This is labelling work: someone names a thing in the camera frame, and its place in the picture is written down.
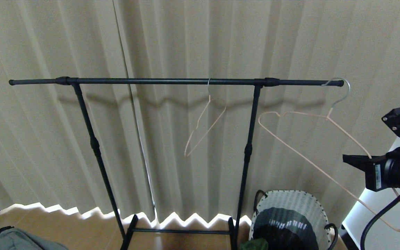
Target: clothes hanger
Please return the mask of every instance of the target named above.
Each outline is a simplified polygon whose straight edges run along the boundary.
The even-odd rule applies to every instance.
[[[216,122],[220,119],[220,117],[222,117],[223,113],[225,113],[225,111],[226,111],[226,105],[225,105],[225,108],[223,109],[222,113],[219,115],[219,117],[217,117],[217,119],[214,121],[214,123],[211,125],[211,127],[208,128],[208,130],[207,130],[206,133],[202,136],[202,138],[200,138],[200,141],[198,141],[197,144],[191,149],[191,151],[190,151],[188,154],[186,154],[186,151],[188,150],[187,147],[188,147],[188,145],[189,145],[189,142],[191,141],[192,135],[193,135],[194,132],[197,130],[197,128],[199,128],[200,119],[202,118],[203,114],[205,113],[205,111],[206,111],[206,109],[208,108],[208,106],[209,106],[209,104],[211,103],[211,101],[220,100],[220,101],[222,101],[222,102],[224,103],[224,101],[221,100],[220,98],[211,99],[211,92],[209,91],[209,81],[210,81],[210,80],[211,80],[211,78],[209,78],[209,80],[208,80],[209,101],[208,101],[208,104],[206,104],[205,108],[203,109],[203,112],[200,114],[199,119],[197,120],[197,126],[195,127],[194,130],[192,130],[191,134],[189,135],[189,139],[187,140],[186,146],[184,147],[184,156],[185,156],[185,157],[188,157],[188,156],[194,151],[194,149],[198,146],[198,144],[200,144],[200,142],[203,140],[203,138],[205,138],[205,136],[209,133],[209,131],[213,128],[213,126],[216,125]]]
[[[329,120],[333,125],[335,125],[338,129],[340,129],[345,135],[347,135],[350,139],[352,139],[352,141],[354,141],[357,146],[359,146],[367,155],[368,158],[372,158],[371,154],[367,151],[367,149],[365,149],[364,146],[362,146],[353,136],[351,136],[347,131],[345,131],[339,124],[337,124],[334,120],[332,120],[330,118],[330,115],[334,109],[334,106],[345,100],[348,95],[351,92],[351,86],[350,83],[341,77],[335,77],[333,79],[331,79],[330,81],[334,81],[334,80],[343,80],[347,86],[348,86],[348,91],[346,93],[346,95],[341,98],[338,101],[335,101],[332,105],[331,108],[328,112],[328,114],[326,116],[323,115],[316,115],[316,114],[308,114],[308,113],[303,113],[303,112],[296,112],[296,111],[290,111],[290,112],[285,112],[284,114],[279,114],[276,111],[268,111],[268,112],[264,112],[259,116],[258,122],[260,124],[260,126],[262,126],[268,133],[270,133],[272,136],[274,136],[276,139],[278,139],[282,144],[284,144],[285,146],[287,146],[289,149],[291,149],[292,151],[294,151],[296,154],[300,155],[302,158],[304,158],[308,163],[310,163],[311,165],[313,165],[317,170],[319,170],[320,172],[322,172],[325,176],[327,176],[330,180],[332,180],[335,184],[337,184],[339,187],[341,187],[343,190],[345,190],[348,194],[350,194],[351,196],[354,197],[354,199],[356,199],[358,202],[360,202],[363,206],[365,206],[368,210],[370,210],[373,214],[376,215],[376,212],[373,211],[373,209],[371,209],[371,207],[369,207],[367,204],[365,204],[363,201],[361,201],[359,198],[357,198],[356,195],[354,195],[353,193],[351,193],[347,188],[345,188],[343,185],[341,185],[340,183],[338,183],[333,177],[331,177],[329,174],[327,174],[324,170],[322,170],[321,168],[319,168],[315,163],[313,163],[311,160],[309,160],[308,158],[306,158],[304,155],[302,155],[300,152],[298,152],[296,149],[294,149],[292,146],[288,145],[286,142],[284,142],[282,139],[280,139],[277,135],[275,135],[273,132],[271,132],[267,127],[265,127],[262,122],[260,121],[260,119],[262,118],[262,116],[266,115],[266,114],[276,114],[278,117],[284,117],[286,114],[300,114],[300,115],[306,115],[306,116],[313,116],[313,117],[321,117],[321,118],[325,118],[326,120]],[[392,188],[394,193],[396,194],[396,196],[399,195],[399,193],[397,192],[397,190],[395,188]],[[392,226],[390,223],[388,223],[387,221],[385,221],[384,219],[381,218],[381,220],[387,225],[389,226],[391,229],[400,232],[399,228],[395,228],[394,226]]]

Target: curtain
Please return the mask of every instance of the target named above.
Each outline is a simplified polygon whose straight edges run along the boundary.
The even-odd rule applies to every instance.
[[[9,79],[75,77],[347,78],[332,118],[372,155],[394,135],[382,115],[400,107],[400,1],[0,2],[0,205],[100,206],[107,195],[71,87]],[[82,86],[122,217],[236,215],[253,87],[210,86],[226,111],[189,156],[206,86]],[[327,114],[345,87],[262,89],[258,114]],[[213,101],[188,150],[224,105]],[[325,120],[263,123],[352,192],[362,154]],[[243,215],[258,189],[303,190],[340,223],[354,200],[256,124]]]

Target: laundry basket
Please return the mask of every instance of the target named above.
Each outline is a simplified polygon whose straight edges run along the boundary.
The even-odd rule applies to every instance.
[[[260,193],[264,196],[256,205]],[[335,244],[321,204],[313,195],[298,190],[257,192],[249,239],[260,238],[276,250],[327,250]]]

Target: black metal clothes rack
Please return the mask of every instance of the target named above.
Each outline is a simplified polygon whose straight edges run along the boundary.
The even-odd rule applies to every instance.
[[[138,217],[134,215],[132,221],[127,229],[124,231],[121,223],[121,217],[118,213],[118,208],[115,202],[115,197],[112,192],[109,178],[106,173],[103,158],[101,156],[100,144],[92,129],[92,124],[89,119],[89,114],[86,109],[84,102],[83,93],[81,92],[80,84],[202,84],[206,85],[253,85],[254,86],[254,98],[252,100],[251,118],[249,120],[249,132],[248,141],[244,149],[243,159],[243,173],[242,180],[240,182],[240,193],[239,202],[237,208],[237,217],[235,218],[236,223],[234,225],[232,217],[228,220],[228,231],[202,231],[202,230],[165,230],[165,229],[147,229],[137,228]],[[80,104],[81,112],[83,113],[84,122],[86,123],[87,130],[90,138],[90,145],[93,149],[94,155],[97,158],[98,166],[100,168],[103,181],[108,192],[109,200],[114,210],[115,218],[118,223],[119,231],[123,239],[121,250],[126,250],[129,247],[129,243],[132,240],[134,232],[160,232],[160,233],[178,233],[178,234],[227,234],[230,236],[231,248],[237,250],[237,237],[239,231],[240,217],[242,214],[243,197],[246,187],[246,178],[248,175],[249,160],[252,154],[252,137],[254,135],[254,125],[256,123],[257,106],[259,104],[260,90],[262,87],[274,87],[280,85],[295,85],[295,86],[322,86],[327,81],[317,80],[280,80],[277,78],[264,78],[264,79],[181,79],[181,78],[73,78],[68,76],[62,76],[55,79],[36,79],[36,80],[10,80],[10,85],[26,85],[26,84],[60,84],[70,85],[75,90],[75,94]],[[326,86],[343,86],[343,81],[330,81]]]

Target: wooden floor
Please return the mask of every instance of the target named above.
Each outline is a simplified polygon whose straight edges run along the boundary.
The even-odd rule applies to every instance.
[[[64,244],[70,250],[107,249],[119,250],[121,235],[115,217],[106,217],[95,211],[88,217],[79,213],[67,215],[58,209],[48,212],[44,207],[24,207],[13,205],[0,212],[0,228],[14,226],[44,239]],[[138,227],[150,228],[148,220],[142,218]],[[205,226],[197,220],[183,227],[177,220],[171,220],[165,229],[204,230]],[[227,222],[217,220],[210,230],[227,230]],[[249,225],[243,222],[239,229],[239,242],[248,240]],[[227,235],[214,234],[167,234],[135,232],[129,249],[231,249]],[[336,250],[346,250],[343,242],[338,240]]]

